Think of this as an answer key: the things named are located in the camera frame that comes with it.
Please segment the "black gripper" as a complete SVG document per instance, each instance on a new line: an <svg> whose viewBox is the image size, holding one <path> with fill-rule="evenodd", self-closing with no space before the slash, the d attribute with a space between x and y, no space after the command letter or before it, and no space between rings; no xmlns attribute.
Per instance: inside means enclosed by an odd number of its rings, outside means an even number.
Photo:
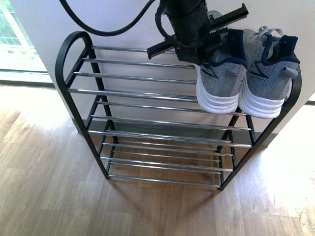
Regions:
<svg viewBox="0 0 315 236"><path fill-rule="evenodd" d="M201 61L222 45L226 26L246 18L245 4L214 17L205 0L161 0L155 22L164 41L147 49L148 58L175 49L180 61Z"/></svg>

